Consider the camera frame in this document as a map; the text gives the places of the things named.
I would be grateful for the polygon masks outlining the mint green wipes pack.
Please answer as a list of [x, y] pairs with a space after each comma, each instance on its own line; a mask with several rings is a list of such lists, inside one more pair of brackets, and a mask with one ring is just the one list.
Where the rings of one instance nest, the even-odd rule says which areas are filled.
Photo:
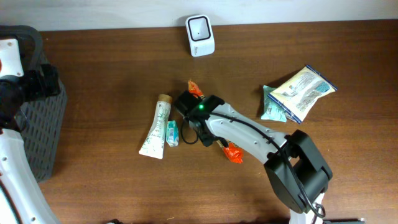
[[268, 94], [273, 90], [275, 90], [275, 88], [269, 87], [267, 85], [263, 86], [264, 112], [261, 115], [261, 119], [286, 122], [287, 118], [282, 107], [268, 97]]

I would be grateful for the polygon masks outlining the small teal tissue pack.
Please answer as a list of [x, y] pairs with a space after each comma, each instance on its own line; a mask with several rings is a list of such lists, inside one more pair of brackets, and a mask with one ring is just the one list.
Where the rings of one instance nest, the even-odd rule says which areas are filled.
[[166, 137], [165, 140], [170, 147], [178, 146], [179, 144], [179, 132], [177, 122], [172, 120], [168, 121], [166, 127]]

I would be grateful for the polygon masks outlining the yellow noodle packet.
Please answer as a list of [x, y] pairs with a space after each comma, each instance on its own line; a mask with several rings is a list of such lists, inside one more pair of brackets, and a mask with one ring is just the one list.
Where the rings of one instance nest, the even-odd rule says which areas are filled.
[[306, 65], [267, 97], [283, 109], [288, 119], [301, 124], [319, 98], [337, 90], [320, 72]]

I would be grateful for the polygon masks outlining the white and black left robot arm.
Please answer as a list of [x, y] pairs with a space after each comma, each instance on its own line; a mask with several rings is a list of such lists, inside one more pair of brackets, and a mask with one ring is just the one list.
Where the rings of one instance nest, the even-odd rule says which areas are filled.
[[1, 39], [1, 223], [59, 223], [30, 169], [15, 115], [40, 92], [33, 71], [22, 68], [19, 43]]

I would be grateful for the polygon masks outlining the white cream tube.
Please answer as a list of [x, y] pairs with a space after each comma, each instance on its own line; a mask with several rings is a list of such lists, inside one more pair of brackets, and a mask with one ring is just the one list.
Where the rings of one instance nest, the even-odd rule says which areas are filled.
[[155, 107], [154, 120], [149, 133], [139, 150], [143, 156], [163, 159], [166, 136], [166, 126], [169, 120], [172, 97], [160, 94]]

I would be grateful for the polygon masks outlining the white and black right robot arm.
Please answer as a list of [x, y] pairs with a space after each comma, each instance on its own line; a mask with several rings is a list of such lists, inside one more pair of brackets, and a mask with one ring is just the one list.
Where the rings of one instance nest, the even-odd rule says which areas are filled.
[[322, 200], [333, 173], [308, 134], [269, 129], [215, 95], [200, 98], [185, 91], [174, 107], [204, 146], [232, 142], [259, 160], [277, 198], [289, 208], [291, 223], [324, 222]]

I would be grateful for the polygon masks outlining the orange spaghetti packet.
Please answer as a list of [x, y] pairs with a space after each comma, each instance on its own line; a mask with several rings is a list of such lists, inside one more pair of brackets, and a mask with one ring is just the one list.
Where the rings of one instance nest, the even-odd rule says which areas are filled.
[[[188, 81], [188, 91], [195, 95], [196, 98], [203, 100], [205, 95], [199, 89], [198, 85], [192, 81]], [[243, 162], [243, 150], [229, 140], [217, 140], [216, 143], [223, 150], [226, 157], [233, 163], [241, 164]]]

